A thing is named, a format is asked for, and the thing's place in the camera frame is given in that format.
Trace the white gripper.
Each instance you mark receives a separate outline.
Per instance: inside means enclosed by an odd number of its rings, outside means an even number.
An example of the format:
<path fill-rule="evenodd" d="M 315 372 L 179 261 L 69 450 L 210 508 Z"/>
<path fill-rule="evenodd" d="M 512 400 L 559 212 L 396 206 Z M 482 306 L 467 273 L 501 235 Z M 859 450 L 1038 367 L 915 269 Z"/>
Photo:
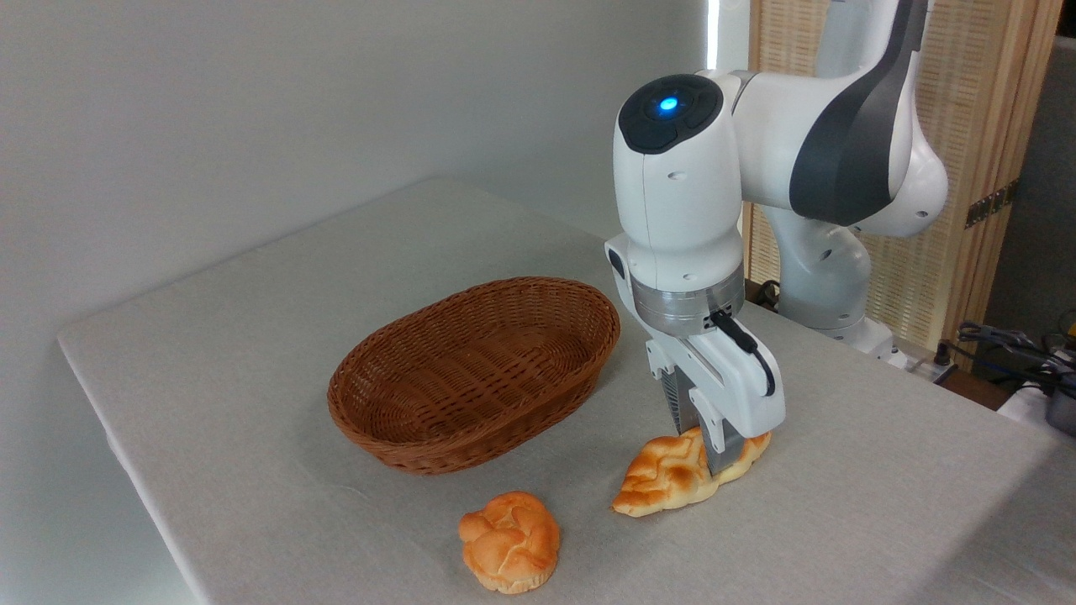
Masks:
<path fill-rule="evenodd" d="M 738 462 L 745 438 L 785 420 L 775 356 L 737 318 L 717 319 L 714 330 L 646 342 L 650 371 L 661 383 L 675 428 L 682 434 L 700 426 L 712 478 Z M 689 397 L 692 388 L 695 394 Z"/>

